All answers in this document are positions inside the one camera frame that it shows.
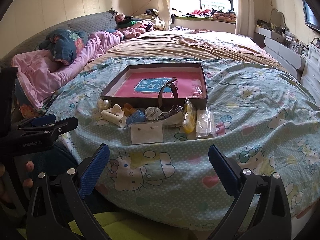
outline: small plastic bag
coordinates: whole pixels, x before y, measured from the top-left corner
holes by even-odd
[[[215,136],[216,125],[211,108],[206,107],[205,110],[197,110],[196,137],[213,138]]]
[[[186,134],[192,133],[193,130],[196,128],[196,118],[197,118],[196,113],[197,113],[196,108],[187,98],[184,105],[183,121],[182,121],[182,126]]]

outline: television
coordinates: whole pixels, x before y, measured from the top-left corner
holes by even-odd
[[[302,1],[306,25],[312,30],[320,33],[320,22],[316,19],[306,0]]]

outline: hand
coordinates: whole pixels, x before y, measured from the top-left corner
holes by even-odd
[[[28,161],[26,163],[26,171],[27,172],[32,172],[34,168],[35,168],[35,166],[32,161]],[[4,182],[2,181],[2,176],[3,176],[4,172],[5,172],[5,167],[2,163],[0,163],[0,199],[6,203],[12,203],[12,200],[11,200],[8,192],[4,188]],[[33,187],[33,180],[32,179],[25,179],[23,181],[22,186],[28,187],[28,188]]]

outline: box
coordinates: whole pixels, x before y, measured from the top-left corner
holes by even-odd
[[[197,109],[207,104],[207,86],[201,64],[157,63],[127,66],[100,94],[101,99],[110,100],[123,107],[129,103],[134,108],[158,106],[159,90],[165,82],[176,78],[178,105],[183,106],[186,98]],[[169,88],[163,93],[163,104],[173,105],[174,98]]]

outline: gray quilted headboard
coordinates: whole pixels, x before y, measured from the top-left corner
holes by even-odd
[[[16,46],[13,50],[11,50],[7,55],[5,55],[0,60],[0,68],[9,67],[11,64],[11,59],[15,55],[33,51],[35,47],[41,41],[45,40],[46,36],[55,29],[85,31],[88,34],[109,29],[116,29],[116,15],[117,12],[111,9],[107,12],[95,13],[74,18],[45,29],[42,32],[39,32],[36,35],[33,35],[29,39],[25,40],[24,42]]]

